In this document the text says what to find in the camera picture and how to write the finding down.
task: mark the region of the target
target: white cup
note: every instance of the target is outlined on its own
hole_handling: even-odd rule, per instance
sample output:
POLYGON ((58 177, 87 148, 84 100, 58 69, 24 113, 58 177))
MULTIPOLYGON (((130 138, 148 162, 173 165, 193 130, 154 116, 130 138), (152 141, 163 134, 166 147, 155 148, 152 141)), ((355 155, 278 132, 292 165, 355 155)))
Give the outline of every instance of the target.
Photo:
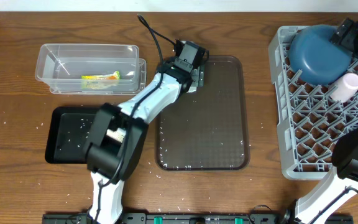
POLYGON ((347 73, 331 84, 331 86, 333 85, 337 85, 337 89, 330 97, 333 100, 345 103, 358 91, 358 75, 347 73))

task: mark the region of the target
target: white wall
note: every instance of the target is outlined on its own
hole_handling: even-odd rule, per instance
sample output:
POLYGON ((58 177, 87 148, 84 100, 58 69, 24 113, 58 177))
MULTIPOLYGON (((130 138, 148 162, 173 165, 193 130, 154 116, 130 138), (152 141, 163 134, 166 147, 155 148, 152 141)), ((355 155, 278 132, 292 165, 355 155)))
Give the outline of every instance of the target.
POLYGON ((358 0, 0 0, 0 11, 358 12, 358 0))

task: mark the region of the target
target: green clamp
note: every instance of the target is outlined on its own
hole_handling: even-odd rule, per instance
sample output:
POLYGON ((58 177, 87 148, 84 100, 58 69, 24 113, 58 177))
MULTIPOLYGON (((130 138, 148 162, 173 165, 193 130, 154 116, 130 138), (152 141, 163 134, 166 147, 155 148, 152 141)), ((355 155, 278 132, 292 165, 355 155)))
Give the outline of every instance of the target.
POLYGON ((154 217, 154 224, 162 224, 162 217, 154 217))
POLYGON ((234 219, 234 224, 243 224, 243 219, 242 218, 235 218, 234 219))

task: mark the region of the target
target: brown plastic tray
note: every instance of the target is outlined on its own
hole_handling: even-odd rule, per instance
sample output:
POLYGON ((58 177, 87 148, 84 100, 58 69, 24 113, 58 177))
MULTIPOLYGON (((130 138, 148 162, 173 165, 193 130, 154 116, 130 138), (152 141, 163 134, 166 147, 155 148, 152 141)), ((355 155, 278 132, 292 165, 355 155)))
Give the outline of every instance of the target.
POLYGON ((238 170, 249 162, 242 65, 211 56, 204 86, 157 118, 157 164, 165 170, 238 170))

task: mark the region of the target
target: yellow snack packet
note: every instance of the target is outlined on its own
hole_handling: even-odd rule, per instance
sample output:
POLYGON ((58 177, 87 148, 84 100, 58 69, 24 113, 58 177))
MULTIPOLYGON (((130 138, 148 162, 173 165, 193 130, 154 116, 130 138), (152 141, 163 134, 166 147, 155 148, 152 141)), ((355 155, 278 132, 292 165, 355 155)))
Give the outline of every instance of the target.
POLYGON ((119 71, 115 71, 113 74, 107 75, 82 75, 81 79, 84 80, 81 83, 81 88, 93 89, 93 90, 102 90, 109 88, 110 86, 115 86, 119 83, 120 79, 119 71), (103 82, 100 80, 117 80, 116 82, 103 82))

